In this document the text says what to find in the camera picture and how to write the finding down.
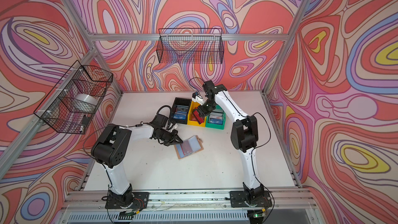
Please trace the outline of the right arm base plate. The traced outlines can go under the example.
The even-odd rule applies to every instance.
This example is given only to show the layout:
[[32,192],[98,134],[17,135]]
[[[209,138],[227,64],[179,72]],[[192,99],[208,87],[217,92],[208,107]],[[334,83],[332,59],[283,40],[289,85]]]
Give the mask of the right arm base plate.
[[230,191],[226,200],[230,201],[233,208],[261,207],[268,209],[273,207],[273,198],[269,191],[264,191],[256,196],[249,196],[245,191]]

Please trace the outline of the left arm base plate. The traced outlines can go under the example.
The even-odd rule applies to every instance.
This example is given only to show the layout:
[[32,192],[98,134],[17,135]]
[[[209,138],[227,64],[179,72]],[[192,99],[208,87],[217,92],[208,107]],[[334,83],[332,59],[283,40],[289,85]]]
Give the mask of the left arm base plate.
[[106,197],[106,209],[146,209],[149,200],[149,192],[126,192],[124,195],[117,195],[112,191]]

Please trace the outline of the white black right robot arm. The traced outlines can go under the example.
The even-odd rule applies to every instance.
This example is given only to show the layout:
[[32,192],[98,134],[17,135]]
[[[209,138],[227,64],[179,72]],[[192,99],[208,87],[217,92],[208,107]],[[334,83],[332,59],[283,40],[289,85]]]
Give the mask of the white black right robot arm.
[[211,80],[203,83],[203,90],[207,100],[200,93],[194,93],[192,100],[199,103],[193,110],[193,116],[201,124],[206,116],[209,116],[216,107],[221,107],[223,112],[232,121],[231,142],[238,150],[244,171],[243,189],[247,201],[261,196],[264,188],[256,179],[257,166],[252,161],[252,153],[257,147],[258,122],[255,116],[245,113],[232,99],[224,85],[215,85]]

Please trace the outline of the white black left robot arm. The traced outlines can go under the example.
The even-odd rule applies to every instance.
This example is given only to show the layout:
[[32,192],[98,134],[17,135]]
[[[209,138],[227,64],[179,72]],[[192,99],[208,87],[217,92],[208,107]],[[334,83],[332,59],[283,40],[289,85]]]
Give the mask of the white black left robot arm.
[[91,149],[91,156],[105,168],[110,190],[117,196],[125,195],[131,187],[123,165],[127,148],[130,142],[142,139],[154,139],[164,146],[183,143],[175,129],[167,130],[151,123],[127,127],[109,124]]

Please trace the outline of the brown leather card holder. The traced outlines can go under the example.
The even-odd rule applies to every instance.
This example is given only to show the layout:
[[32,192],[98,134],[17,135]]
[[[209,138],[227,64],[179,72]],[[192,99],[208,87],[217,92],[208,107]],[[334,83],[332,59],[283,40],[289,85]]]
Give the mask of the brown leather card holder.
[[194,153],[203,150],[203,141],[194,135],[187,140],[184,140],[182,144],[175,145],[175,150],[178,159],[183,159]]

